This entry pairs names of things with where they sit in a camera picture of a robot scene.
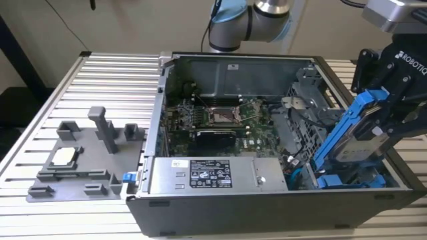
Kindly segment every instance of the beige wall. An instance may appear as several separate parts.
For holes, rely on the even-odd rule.
[[[307,0],[290,54],[356,59],[363,48],[384,48],[391,34],[362,18],[362,11],[339,0]]]
[[[214,3],[212,0],[98,0],[92,11],[88,0],[50,2],[90,50],[112,53],[199,51]],[[44,0],[0,0],[0,14],[42,79],[55,86],[84,47]],[[339,0],[307,0],[290,53],[355,58],[360,48],[383,46],[387,38],[363,21],[360,10],[344,6]],[[283,54],[283,49],[282,42],[244,42],[240,51]],[[6,71],[3,62],[0,72]]]

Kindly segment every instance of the motherboard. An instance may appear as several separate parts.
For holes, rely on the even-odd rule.
[[[167,108],[167,118],[172,157],[268,158],[283,155],[270,108],[260,97],[240,96],[214,104],[194,96]]]

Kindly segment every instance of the slotted metal table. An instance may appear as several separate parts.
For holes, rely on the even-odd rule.
[[[355,65],[348,60],[327,63],[350,88]],[[87,119],[88,111],[91,106],[104,106],[106,118],[116,127],[132,122],[140,128],[150,128],[158,65],[158,55],[92,53],[79,57],[0,163],[0,237],[148,239],[140,233],[124,200],[27,203],[26,196],[55,146],[56,127],[63,120],[95,127]],[[395,149],[427,186],[427,137],[406,138]],[[192,239],[425,240],[427,197],[402,210],[382,212],[358,229],[194,236]]]

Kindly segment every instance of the blue latch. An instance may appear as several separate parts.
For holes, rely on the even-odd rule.
[[[123,182],[128,184],[136,183],[136,172],[128,172],[123,174]]]
[[[318,178],[319,188],[339,188],[343,186],[343,182],[340,180],[340,177],[334,175],[323,175]]]

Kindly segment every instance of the power supply label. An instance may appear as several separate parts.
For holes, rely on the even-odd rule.
[[[230,160],[191,160],[190,186],[202,188],[232,188]]]

